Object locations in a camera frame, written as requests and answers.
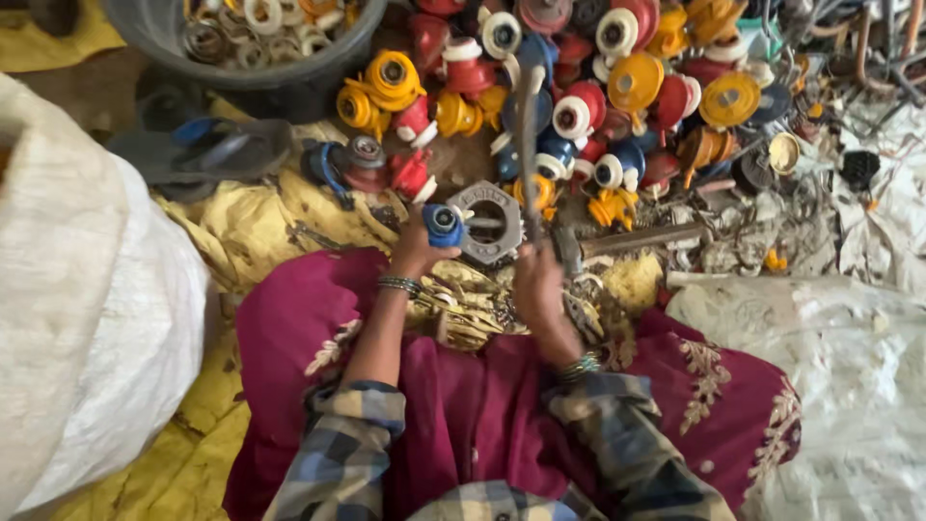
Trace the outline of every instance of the bangle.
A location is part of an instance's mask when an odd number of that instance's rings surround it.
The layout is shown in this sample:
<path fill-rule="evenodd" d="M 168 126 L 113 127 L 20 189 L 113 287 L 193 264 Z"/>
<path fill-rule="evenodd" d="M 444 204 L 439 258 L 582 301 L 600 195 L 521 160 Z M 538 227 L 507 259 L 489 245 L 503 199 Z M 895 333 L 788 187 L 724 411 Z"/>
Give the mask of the bangle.
<path fill-rule="evenodd" d="M 424 290 L 424 287 L 421 285 L 421 283 L 415 279 L 406 277 L 394 277 L 391 275 L 384 275 L 380 277 L 379 285 L 381 287 L 404 289 L 411 295 L 413 299 L 417 299 L 418 293 Z"/>
<path fill-rule="evenodd" d="M 564 384 L 573 384 L 598 369 L 601 369 L 598 359 L 592 353 L 585 353 L 577 362 L 557 373 L 557 377 Z"/>

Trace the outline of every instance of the woman's left hand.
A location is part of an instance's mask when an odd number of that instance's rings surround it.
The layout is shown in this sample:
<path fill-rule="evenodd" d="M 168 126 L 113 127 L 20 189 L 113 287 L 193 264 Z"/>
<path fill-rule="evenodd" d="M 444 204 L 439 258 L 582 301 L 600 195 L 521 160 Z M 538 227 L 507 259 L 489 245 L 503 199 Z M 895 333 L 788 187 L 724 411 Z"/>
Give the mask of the woman's left hand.
<path fill-rule="evenodd" d="M 421 217 L 421 205 L 408 207 L 408 221 L 402 226 L 402 236 L 393 248 L 389 274 L 419 280 L 431 271 L 434 263 L 458 257 L 460 248 L 434 248 L 428 244 L 428 228 Z"/>

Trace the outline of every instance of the checkered shirt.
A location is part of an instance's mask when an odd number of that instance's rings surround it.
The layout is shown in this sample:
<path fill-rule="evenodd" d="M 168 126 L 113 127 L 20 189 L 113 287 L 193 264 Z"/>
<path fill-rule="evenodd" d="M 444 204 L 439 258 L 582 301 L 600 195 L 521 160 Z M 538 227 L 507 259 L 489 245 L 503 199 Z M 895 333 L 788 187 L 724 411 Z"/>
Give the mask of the checkered shirt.
<path fill-rule="evenodd" d="M 553 501 L 498 480 L 449 490 L 410 519 L 733 521 L 723 497 L 688 470 L 656 427 L 648 378 L 587 375 L 544 400 L 596 455 L 599 484 L 619 506 L 615 512 L 597 510 L 574 485 Z M 405 396 L 380 382 L 354 382 L 316 393 L 309 410 L 310 428 L 264 519 L 382 519 L 382 474 L 405 426 Z"/>

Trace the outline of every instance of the plaid shirt sleeve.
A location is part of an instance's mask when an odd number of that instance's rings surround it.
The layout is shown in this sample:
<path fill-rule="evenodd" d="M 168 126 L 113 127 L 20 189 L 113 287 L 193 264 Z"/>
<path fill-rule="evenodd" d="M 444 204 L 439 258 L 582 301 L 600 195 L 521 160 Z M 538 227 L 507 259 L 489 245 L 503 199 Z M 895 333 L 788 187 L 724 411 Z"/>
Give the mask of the plaid shirt sleeve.
<path fill-rule="evenodd" d="M 608 518 L 735 519 L 723 496 L 692 474 L 659 432 L 649 378 L 589 374 L 558 389 L 549 408 L 597 457 L 607 493 L 619 505 Z"/>
<path fill-rule="evenodd" d="M 380 479 L 405 428 L 405 403 L 381 382 L 317 392 L 310 428 L 264 519 L 381 519 Z"/>

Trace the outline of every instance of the woman's hand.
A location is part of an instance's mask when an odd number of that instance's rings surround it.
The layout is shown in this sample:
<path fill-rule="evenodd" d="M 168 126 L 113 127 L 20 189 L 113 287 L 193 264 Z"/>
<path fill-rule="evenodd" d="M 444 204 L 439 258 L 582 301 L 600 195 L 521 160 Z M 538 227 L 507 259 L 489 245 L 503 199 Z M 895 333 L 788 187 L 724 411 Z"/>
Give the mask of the woman's hand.
<path fill-rule="evenodd" d="M 389 274 L 419 280 L 431 271 L 434 263 L 458 257 L 460 248 L 434 248 L 428 244 L 428 228 L 421 217 L 421 205 L 408 208 L 408 221 L 402 226 L 402 235 L 393 248 Z"/>
<path fill-rule="evenodd" d="M 518 248 L 514 282 L 515 313 L 540 346 L 541 355 L 557 369 L 582 356 L 582 343 L 563 309 L 563 268 L 549 242 L 539 251 Z"/>

